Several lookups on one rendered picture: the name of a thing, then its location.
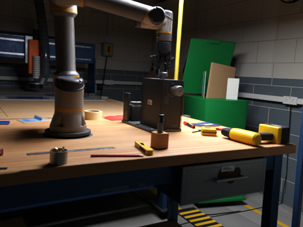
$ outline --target wall socket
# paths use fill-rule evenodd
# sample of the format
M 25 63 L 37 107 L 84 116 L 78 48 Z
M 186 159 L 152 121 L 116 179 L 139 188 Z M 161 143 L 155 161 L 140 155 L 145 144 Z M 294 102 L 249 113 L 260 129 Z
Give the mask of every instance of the wall socket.
M 114 80 L 108 80 L 108 79 L 106 79 L 106 80 L 104 80 L 104 84 L 105 85 L 114 85 Z
M 283 104 L 297 105 L 298 97 L 283 96 Z

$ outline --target grey metal drawer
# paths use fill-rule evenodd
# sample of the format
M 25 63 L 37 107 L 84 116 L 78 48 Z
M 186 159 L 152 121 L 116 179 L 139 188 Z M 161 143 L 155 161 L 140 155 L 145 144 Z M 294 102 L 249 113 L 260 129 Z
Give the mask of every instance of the grey metal drawer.
M 266 158 L 184 166 L 179 203 L 187 205 L 261 192 L 265 172 Z

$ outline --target pencil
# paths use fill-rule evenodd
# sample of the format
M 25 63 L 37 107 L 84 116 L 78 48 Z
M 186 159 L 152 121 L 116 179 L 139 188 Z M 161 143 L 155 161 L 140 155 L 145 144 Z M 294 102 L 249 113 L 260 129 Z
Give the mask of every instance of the pencil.
M 143 157 L 143 155 L 90 155 L 91 157 Z

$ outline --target red cloth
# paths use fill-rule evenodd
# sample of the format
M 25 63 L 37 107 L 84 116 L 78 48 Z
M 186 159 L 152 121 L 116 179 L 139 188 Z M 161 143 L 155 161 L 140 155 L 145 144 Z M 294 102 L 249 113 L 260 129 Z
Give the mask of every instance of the red cloth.
M 123 120 L 123 115 L 117 115 L 117 116 L 107 116 L 105 119 L 108 119 L 110 121 L 121 121 Z

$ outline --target yellow pole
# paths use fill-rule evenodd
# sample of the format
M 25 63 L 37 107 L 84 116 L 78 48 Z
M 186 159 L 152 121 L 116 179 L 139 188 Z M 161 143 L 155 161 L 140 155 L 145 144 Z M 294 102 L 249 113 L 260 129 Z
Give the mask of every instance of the yellow pole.
M 180 45 L 181 45 L 181 33 L 182 33 L 183 5 L 184 5 L 184 0 L 179 0 L 178 30 L 177 30 L 177 45 L 176 45 L 176 61 L 175 61 L 175 77 L 174 77 L 174 79 L 178 79 L 178 76 L 179 76 L 179 61 L 180 61 Z

